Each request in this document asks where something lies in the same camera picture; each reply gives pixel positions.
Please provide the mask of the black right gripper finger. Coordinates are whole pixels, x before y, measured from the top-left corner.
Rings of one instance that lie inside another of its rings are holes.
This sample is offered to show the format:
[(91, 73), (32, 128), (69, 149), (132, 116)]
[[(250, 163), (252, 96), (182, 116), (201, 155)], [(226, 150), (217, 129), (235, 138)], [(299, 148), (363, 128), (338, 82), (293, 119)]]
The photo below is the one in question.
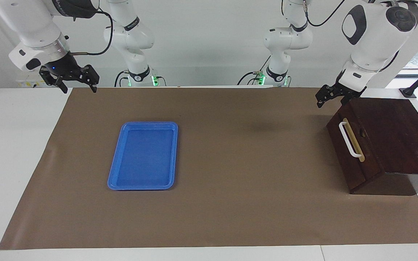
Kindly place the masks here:
[(61, 89), (64, 94), (67, 94), (68, 88), (63, 83), (63, 78), (61, 76), (54, 77), (51, 72), (48, 70), (47, 67), (41, 67), (39, 70), (39, 75), (43, 79), (43, 81), (48, 86), (55, 86), (56, 88)]
[(97, 92), (97, 85), (99, 80), (100, 76), (95, 71), (93, 66), (86, 65), (85, 67), (81, 68), (81, 82), (88, 85), (93, 93)]

